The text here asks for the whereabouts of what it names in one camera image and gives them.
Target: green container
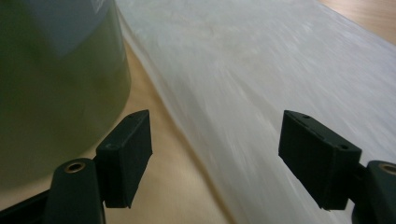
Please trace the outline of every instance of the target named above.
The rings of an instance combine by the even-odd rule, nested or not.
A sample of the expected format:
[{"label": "green container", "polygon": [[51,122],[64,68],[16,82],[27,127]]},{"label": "green container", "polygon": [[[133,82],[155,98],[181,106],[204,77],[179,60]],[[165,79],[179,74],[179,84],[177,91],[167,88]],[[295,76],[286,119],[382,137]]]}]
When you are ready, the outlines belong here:
[{"label": "green container", "polygon": [[93,147],[129,90],[112,0],[1,0],[0,190]]}]

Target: black plastic bracket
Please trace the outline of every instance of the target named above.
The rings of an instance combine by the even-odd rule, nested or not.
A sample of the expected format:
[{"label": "black plastic bracket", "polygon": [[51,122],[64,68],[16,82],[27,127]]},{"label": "black plastic bracket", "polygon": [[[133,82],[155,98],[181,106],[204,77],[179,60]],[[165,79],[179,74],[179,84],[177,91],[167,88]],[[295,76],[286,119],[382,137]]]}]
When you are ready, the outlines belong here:
[{"label": "black plastic bracket", "polygon": [[43,221],[49,190],[0,212],[0,223],[39,224]]},{"label": "black plastic bracket", "polygon": [[149,162],[151,134],[147,110],[127,116],[96,149],[102,196],[108,208],[131,207]]},{"label": "black plastic bracket", "polygon": [[105,223],[92,160],[68,161],[55,170],[44,214],[44,224]]},{"label": "black plastic bracket", "polygon": [[355,224],[396,223],[396,165],[359,164],[361,149],[301,113],[284,112],[279,156],[320,208],[343,210],[355,203]]}]

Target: white plastic sheet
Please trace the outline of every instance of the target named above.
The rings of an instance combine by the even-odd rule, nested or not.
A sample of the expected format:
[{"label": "white plastic sheet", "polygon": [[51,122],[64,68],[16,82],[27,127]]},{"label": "white plastic sheet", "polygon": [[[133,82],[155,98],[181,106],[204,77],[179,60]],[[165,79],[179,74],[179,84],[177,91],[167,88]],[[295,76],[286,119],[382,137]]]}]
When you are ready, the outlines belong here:
[{"label": "white plastic sheet", "polygon": [[396,161],[396,48],[314,0],[117,0],[124,31],[238,223],[350,223],[277,156],[283,110]]}]

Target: black mount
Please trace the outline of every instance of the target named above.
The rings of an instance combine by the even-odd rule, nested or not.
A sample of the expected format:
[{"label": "black mount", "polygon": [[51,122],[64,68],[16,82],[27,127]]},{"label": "black mount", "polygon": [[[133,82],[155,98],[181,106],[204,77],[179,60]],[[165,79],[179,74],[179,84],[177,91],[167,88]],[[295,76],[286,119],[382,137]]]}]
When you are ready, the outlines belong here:
[{"label": "black mount", "polygon": [[361,149],[301,113],[284,112],[279,156],[326,210],[355,203],[354,224],[396,223],[396,165],[359,164]]},{"label": "black mount", "polygon": [[0,212],[0,223],[106,223],[106,207],[131,207],[152,154],[147,110],[124,118],[96,157],[59,166],[51,187]]}]

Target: wooden floor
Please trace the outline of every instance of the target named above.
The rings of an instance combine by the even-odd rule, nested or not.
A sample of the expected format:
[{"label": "wooden floor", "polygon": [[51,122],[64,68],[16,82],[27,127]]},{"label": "wooden floor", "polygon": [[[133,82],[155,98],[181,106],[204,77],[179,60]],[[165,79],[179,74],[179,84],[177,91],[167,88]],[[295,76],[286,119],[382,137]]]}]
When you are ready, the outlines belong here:
[{"label": "wooden floor", "polygon": [[320,0],[319,2],[396,45],[396,1]]}]

